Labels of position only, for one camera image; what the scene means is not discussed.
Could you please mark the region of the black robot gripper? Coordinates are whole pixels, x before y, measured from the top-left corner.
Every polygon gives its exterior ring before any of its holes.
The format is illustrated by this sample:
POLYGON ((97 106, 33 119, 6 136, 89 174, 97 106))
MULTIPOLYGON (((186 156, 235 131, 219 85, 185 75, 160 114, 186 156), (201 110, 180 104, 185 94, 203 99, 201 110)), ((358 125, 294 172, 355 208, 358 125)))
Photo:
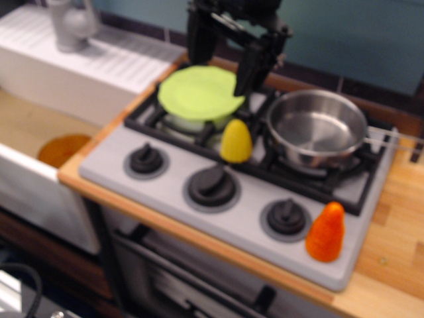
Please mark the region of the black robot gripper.
POLYGON ((282 60, 290 27, 278 16, 281 1, 190 1, 187 23, 187 51, 190 62, 204 64, 213 57, 220 35, 245 45, 238 65, 234 96, 248 95, 260 87, 282 60), (240 22, 261 27, 259 39, 240 22))

